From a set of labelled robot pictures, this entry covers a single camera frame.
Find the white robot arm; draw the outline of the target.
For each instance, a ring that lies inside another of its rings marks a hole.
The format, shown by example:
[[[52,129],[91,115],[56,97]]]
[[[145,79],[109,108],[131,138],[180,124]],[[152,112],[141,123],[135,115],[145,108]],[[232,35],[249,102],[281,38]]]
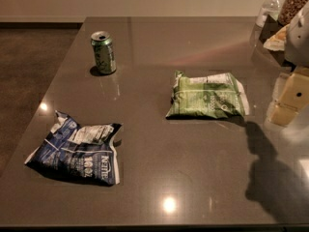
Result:
[[[267,112],[268,120],[281,127],[289,125],[309,104],[309,2],[287,28],[284,56],[295,69],[277,78]]]

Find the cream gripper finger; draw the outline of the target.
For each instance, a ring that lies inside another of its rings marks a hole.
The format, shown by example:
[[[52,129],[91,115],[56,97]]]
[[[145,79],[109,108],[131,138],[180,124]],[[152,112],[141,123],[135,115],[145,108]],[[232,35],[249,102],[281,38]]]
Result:
[[[297,66],[292,73],[281,72],[275,82],[268,119],[285,127],[309,104],[309,69]]]

